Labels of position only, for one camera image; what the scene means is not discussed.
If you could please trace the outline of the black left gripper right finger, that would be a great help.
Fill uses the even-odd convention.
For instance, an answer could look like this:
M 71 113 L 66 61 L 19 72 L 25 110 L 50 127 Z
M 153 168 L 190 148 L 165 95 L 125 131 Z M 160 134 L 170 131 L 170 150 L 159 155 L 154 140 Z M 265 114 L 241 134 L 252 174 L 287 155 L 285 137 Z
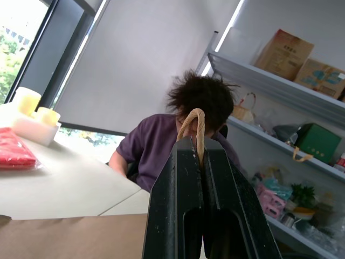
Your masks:
M 204 140 L 202 172 L 207 258 L 281 258 L 253 187 L 219 142 Z

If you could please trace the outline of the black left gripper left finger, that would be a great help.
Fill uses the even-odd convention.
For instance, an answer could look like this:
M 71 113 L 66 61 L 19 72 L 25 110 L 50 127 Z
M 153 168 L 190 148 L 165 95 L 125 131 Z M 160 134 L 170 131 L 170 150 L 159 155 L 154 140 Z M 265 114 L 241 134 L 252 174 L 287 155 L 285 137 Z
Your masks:
M 148 209 L 143 258 L 199 258 L 203 197 L 196 147 L 176 142 L 155 181 Z

